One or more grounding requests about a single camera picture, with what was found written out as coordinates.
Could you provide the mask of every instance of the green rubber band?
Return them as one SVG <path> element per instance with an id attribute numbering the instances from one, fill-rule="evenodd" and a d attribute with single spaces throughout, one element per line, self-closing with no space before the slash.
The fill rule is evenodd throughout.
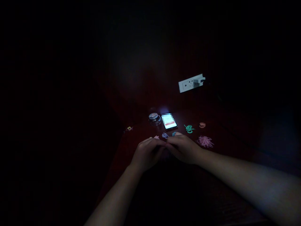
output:
<path id="1" fill-rule="evenodd" d="M 186 126 L 186 125 L 184 125 L 185 126 L 185 128 L 186 128 L 186 131 L 187 131 L 187 133 L 192 133 L 193 131 L 193 128 L 192 128 L 192 125 L 188 125 L 188 126 Z"/>

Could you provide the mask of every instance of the small jar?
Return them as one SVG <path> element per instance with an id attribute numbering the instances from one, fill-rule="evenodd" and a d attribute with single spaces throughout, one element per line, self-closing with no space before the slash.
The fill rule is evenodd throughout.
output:
<path id="1" fill-rule="evenodd" d="M 158 126 L 161 124 L 161 117 L 157 113 L 151 113 L 148 118 L 151 126 Z"/>

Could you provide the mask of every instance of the jar lid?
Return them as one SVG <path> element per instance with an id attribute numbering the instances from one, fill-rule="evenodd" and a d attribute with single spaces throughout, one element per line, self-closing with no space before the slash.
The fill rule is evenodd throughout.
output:
<path id="1" fill-rule="evenodd" d="M 157 113 L 151 113 L 149 116 L 148 116 L 148 118 L 150 119 L 150 120 L 153 120 L 153 119 L 155 119 L 155 118 L 157 118 L 158 117 L 158 114 Z"/>

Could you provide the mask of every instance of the electrical outlet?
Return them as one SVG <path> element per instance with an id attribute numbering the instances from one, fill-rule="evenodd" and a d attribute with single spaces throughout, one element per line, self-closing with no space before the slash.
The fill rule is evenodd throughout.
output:
<path id="1" fill-rule="evenodd" d="M 200 74 L 179 82 L 180 93 L 202 86 L 203 80 L 205 79 L 206 78 L 203 77 L 203 74 Z"/>

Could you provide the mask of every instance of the phone screen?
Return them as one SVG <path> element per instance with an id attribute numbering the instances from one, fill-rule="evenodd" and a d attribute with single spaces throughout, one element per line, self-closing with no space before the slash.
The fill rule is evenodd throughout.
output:
<path id="1" fill-rule="evenodd" d="M 162 121 L 163 121 L 164 126 L 165 126 L 166 129 L 177 127 L 176 121 L 174 120 L 171 113 L 167 113 L 165 115 L 162 115 Z"/>

